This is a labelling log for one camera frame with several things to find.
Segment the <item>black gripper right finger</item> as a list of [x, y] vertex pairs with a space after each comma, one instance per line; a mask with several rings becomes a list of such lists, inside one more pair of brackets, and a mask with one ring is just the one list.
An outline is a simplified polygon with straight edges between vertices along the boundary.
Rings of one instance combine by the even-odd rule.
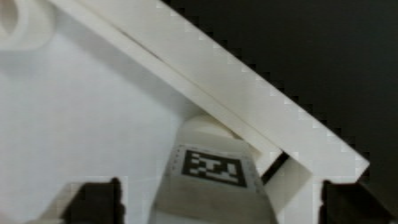
[[359, 183], [324, 182], [319, 224], [398, 224], [398, 218]]

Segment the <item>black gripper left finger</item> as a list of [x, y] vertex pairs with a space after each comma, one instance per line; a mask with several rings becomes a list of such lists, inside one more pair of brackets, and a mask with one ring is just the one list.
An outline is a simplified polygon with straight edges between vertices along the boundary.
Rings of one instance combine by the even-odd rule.
[[61, 215], [64, 224], [125, 224], [121, 200], [123, 185], [118, 178], [109, 182], [88, 182]]

